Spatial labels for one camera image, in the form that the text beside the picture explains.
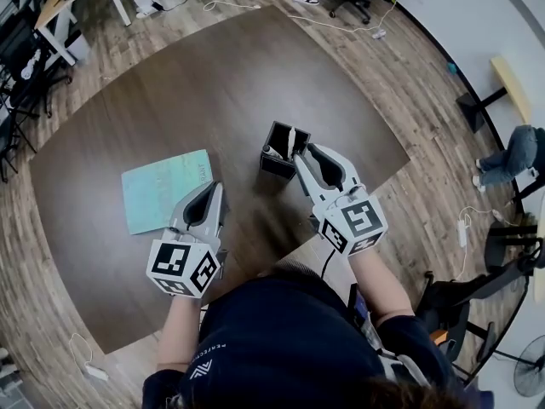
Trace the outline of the teal book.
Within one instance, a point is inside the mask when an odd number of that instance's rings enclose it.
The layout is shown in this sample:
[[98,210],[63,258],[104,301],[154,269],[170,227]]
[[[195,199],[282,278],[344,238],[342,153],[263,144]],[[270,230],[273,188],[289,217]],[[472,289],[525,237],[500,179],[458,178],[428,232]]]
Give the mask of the teal book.
[[129,233],[165,228],[175,206],[212,180],[209,155],[200,149],[127,170],[121,175]]

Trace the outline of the beige table with black stand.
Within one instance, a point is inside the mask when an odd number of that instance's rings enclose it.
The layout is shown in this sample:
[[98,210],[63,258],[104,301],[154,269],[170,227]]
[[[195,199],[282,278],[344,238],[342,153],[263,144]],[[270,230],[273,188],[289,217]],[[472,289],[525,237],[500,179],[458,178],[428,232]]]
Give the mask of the beige table with black stand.
[[529,124],[531,122],[532,106],[512,67],[501,55],[492,57],[490,65],[502,84],[501,88],[483,100],[475,100],[469,93],[456,99],[456,104],[461,109],[469,129],[473,133],[479,131],[485,123],[485,109],[505,95],[510,98],[521,117],[522,123]]

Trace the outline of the person's navy shirt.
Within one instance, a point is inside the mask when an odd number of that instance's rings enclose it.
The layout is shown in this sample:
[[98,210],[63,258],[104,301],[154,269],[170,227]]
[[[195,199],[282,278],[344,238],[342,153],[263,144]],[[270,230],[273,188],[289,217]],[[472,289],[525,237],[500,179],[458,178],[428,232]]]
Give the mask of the person's navy shirt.
[[317,275],[279,269],[210,304],[186,370],[148,377],[141,409],[469,409],[418,318],[377,333],[383,353]]

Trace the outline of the person's grey trousers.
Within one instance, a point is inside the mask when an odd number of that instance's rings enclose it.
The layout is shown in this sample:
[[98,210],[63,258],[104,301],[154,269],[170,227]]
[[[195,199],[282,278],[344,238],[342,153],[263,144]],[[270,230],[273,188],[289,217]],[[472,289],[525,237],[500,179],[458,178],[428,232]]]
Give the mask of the person's grey trousers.
[[292,258],[283,258],[282,260],[276,262],[272,267],[272,272],[274,274],[297,273],[311,277],[318,277],[318,274],[314,270],[302,262]]

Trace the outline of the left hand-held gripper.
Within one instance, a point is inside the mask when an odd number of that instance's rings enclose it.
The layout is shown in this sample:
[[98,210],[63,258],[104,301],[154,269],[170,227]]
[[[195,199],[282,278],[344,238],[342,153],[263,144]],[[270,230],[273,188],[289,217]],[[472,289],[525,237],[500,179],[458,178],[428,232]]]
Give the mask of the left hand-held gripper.
[[209,181],[180,200],[172,213],[169,228],[152,242],[146,276],[171,296],[201,299],[214,279],[220,279],[227,250],[217,243],[204,243],[189,233],[191,227],[201,237],[218,237],[224,218],[224,187]]

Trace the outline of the person's left forearm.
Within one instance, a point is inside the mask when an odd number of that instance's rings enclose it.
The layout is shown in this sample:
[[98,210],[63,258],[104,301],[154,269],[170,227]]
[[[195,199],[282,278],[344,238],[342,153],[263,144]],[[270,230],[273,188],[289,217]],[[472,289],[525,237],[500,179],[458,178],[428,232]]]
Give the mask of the person's left forearm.
[[197,353],[201,301],[175,296],[158,342],[157,370],[185,372]]

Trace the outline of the beige desk with black legs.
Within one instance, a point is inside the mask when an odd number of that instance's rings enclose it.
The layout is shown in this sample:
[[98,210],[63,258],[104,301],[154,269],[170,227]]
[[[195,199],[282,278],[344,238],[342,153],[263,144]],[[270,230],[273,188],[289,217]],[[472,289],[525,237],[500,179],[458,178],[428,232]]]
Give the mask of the beige desk with black legs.
[[520,239],[523,251],[516,261],[514,279],[532,277],[534,301],[540,303],[545,302],[545,194],[535,220],[534,224],[515,227],[515,235]]

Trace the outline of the black standing fan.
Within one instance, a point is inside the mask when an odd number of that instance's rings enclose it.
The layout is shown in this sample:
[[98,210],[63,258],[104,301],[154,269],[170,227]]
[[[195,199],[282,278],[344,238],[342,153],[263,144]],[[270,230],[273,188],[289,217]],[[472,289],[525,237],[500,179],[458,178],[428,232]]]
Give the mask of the black standing fan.
[[513,385],[523,397],[534,397],[545,391],[545,335],[537,337],[518,355],[508,354],[491,348],[491,343],[483,343],[480,349],[485,354],[499,354],[515,362]]

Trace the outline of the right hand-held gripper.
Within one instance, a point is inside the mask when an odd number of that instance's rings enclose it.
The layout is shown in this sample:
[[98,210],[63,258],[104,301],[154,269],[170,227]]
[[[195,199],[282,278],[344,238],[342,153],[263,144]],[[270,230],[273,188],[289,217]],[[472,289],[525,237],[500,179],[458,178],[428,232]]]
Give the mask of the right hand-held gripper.
[[301,186],[314,204],[318,234],[345,258],[374,247],[388,230],[378,198],[366,192],[347,158],[316,143],[307,150],[310,156],[296,153],[293,160]]

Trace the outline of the person's right forearm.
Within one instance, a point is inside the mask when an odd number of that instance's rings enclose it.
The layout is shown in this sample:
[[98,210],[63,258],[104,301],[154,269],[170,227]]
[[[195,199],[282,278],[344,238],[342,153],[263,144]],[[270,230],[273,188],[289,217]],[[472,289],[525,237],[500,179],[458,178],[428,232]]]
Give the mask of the person's right forearm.
[[397,316],[414,316],[409,296],[374,249],[348,258],[376,327]]

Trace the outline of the black office chair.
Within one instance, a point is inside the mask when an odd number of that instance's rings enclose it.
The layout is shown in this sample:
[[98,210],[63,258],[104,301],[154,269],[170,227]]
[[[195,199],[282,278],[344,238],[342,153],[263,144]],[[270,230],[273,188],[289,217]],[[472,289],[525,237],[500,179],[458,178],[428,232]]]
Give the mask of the black office chair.
[[[483,343],[496,342],[495,325],[491,322],[484,329],[469,321],[470,302],[483,300],[515,281],[517,258],[487,275],[480,275],[466,282],[436,281],[433,272],[425,273],[427,284],[416,309],[429,335],[438,329],[448,331],[448,340],[438,347],[451,362],[461,352],[466,333],[469,331],[481,338]],[[478,366],[482,366],[491,354],[479,352]]]

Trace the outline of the black square pen holder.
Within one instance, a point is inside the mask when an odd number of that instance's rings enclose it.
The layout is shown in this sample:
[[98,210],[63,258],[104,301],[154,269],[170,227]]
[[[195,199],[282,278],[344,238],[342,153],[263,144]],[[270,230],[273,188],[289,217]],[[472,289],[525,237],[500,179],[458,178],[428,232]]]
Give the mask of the black square pen holder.
[[288,135],[291,127],[294,126],[283,124],[278,121],[273,122],[264,145],[271,146],[273,149],[278,151],[284,158],[279,159],[267,156],[262,152],[261,149],[260,163],[260,167],[262,170],[288,180],[291,180],[295,175],[294,155],[296,153],[303,154],[306,151],[307,144],[310,141],[311,137],[310,133],[294,127],[296,130],[296,138],[293,159],[291,161],[288,161]]

